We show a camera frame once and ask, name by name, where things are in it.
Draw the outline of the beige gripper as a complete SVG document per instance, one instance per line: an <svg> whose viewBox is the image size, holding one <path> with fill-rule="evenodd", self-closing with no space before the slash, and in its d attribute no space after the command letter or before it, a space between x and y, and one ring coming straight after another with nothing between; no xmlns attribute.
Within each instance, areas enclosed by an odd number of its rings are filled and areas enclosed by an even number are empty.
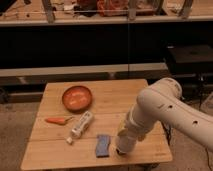
<svg viewBox="0 0 213 171"><path fill-rule="evenodd" d="M119 140L135 140L135 141L142 141L146 137L146 129L144 126L127 122L123 120L120 122L118 126L117 138Z"/></svg>

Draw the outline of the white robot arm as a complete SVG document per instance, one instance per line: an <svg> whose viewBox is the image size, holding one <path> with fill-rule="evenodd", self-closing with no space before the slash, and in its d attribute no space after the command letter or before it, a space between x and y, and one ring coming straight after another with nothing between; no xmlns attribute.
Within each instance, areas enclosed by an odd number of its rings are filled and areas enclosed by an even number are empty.
<svg viewBox="0 0 213 171"><path fill-rule="evenodd" d="M131 152L161 121L213 152L213 116L190 107L181 97L182 87L173 78L162 78L142 89L117 133L116 149Z"/></svg>

